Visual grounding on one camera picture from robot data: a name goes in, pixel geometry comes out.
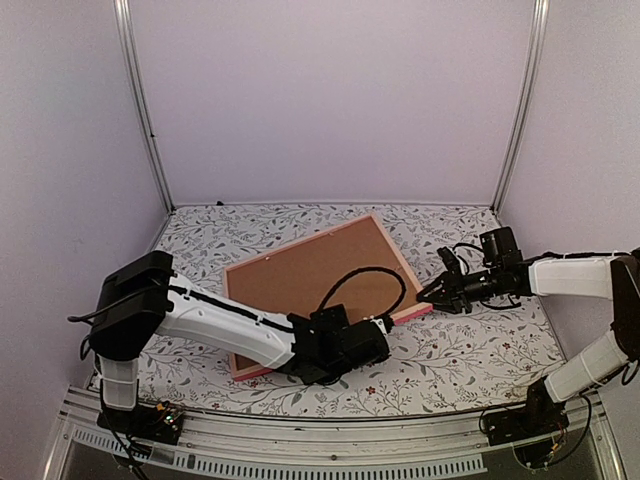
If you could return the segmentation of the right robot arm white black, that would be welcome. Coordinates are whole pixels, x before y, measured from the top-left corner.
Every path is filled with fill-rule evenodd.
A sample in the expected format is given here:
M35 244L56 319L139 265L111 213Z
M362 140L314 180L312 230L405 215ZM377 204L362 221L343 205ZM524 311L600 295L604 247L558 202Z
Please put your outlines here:
M639 253L547 254L525 259L518 249L487 252L485 268L463 273L449 248L438 251L445 271L417 294L419 302L452 313L469 313L474 303L498 296L570 298L608 302L605 332L562 366L528 388L517 427L537 436L552 424L556 409L584 390L621 371L639 369Z

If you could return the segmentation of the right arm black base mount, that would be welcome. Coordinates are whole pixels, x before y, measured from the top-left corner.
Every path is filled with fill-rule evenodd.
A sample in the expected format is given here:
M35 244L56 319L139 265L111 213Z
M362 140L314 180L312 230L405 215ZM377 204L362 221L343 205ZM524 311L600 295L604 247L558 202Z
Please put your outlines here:
M545 468L566 445L569 420L565 402L528 399L521 408L483 412L479 429L491 446L529 440L514 449L516 460L528 469Z

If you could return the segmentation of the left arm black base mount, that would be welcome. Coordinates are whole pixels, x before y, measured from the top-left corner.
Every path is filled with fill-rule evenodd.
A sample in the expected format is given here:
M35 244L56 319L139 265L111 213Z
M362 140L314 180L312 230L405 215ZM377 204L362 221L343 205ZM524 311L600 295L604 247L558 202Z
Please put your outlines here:
M184 409L169 401L155 405L137 404L131 411L106 406L98 416L97 425L125 437L177 445L184 423Z

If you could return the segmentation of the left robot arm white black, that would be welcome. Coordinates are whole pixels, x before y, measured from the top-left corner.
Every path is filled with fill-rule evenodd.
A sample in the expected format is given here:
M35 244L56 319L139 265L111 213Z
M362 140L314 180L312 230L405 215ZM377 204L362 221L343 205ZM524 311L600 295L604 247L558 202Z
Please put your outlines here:
M343 305L309 318L249 307L196 286L159 250L109 275L97 309L68 320L89 325L86 344L98 360L101 399L128 434L149 423L138 404L138 358L154 335L207 344L312 385L385 361L394 326L386 313L350 323Z

